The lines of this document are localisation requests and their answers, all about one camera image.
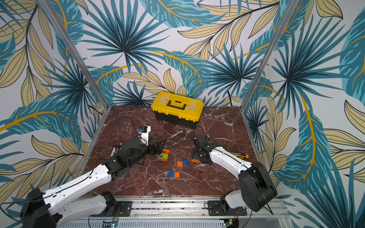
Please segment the tan 2x4 brick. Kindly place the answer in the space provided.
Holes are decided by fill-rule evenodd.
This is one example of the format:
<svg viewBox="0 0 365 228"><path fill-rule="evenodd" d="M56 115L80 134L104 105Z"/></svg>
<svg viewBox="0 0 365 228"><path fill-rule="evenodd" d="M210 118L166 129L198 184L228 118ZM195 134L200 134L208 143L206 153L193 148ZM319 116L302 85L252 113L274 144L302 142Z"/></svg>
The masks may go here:
<svg viewBox="0 0 365 228"><path fill-rule="evenodd" d="M163 158L163 157L158 157L157 159L158 159L159 161L163 161L163 162L167 162L167 160L168 160L167 158Z"/></svg>

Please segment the green 2x4 brick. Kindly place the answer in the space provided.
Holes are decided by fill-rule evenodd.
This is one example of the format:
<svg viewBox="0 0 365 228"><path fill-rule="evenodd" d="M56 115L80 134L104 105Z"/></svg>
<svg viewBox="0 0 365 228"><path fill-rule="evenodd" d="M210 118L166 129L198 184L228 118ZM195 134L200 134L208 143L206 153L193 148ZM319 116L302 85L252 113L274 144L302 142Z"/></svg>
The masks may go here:
<svg viewBox="0 0 365 228"><path fill-rule="evenodd" d="M169 154L166 154L166 153L162 153L159 155L160 158L163 158L163 159L168 159L169 157Z"/></svg>

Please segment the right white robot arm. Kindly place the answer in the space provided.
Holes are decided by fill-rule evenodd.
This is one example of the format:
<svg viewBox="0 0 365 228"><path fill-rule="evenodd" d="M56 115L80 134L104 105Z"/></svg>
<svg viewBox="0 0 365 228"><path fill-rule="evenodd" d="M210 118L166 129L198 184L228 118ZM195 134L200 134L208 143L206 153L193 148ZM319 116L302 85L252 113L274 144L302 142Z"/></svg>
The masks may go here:
<svg viewBox="0 0 365 228"><path fill-rule="evenodd" d="M204 135L194 137L193 142L192 159L203 164L220 165L239 181L239 190L221 197L225 210L248 207L258 212L277 196L276 187L262 163L239 159Z"/></svg>

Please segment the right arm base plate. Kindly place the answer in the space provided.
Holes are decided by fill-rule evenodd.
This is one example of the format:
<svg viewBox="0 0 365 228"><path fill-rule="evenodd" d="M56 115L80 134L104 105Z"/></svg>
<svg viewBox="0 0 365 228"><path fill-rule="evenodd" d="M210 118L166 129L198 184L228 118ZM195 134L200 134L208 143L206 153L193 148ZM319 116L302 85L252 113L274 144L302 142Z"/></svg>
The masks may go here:
<svg viewBox="0 0 365 228"><path fill-rule="evenodd" d="M244 207L238 207L232 209L227 203L221 200L209 200L207 201L207 210L209 216L246 216L247 210Z"/></svg>

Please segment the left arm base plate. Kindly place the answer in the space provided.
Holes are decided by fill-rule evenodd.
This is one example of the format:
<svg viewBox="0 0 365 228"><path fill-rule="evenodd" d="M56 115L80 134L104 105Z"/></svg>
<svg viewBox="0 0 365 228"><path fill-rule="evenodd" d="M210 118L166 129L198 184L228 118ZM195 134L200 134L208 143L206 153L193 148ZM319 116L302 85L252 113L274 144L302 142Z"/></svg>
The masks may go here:
<svg viewBox="0 0 365 228"><path fill-rule="evenodd" d="M129 217L132 209L132 201L116 201L108 206L106 215L108 217Z"/></svg>

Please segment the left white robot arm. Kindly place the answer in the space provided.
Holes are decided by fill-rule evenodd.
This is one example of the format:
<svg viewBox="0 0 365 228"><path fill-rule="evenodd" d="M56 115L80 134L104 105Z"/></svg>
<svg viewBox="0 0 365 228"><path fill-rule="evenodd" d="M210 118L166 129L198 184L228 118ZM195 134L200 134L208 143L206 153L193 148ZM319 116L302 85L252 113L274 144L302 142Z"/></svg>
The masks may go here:
<svg viewBox="0 0 365 228"><path fill-rule="evenodd" d="M166 140L144 144L143 139L130 138L121 144L113 156L105 159L90 172L59 187L31 191L23 203L20 219L25 228L58 228L86 216L112 214L117 202L110 192L91 199L79 200L89 191L107 184L129 172L146 155L161 154Z"/></svg>

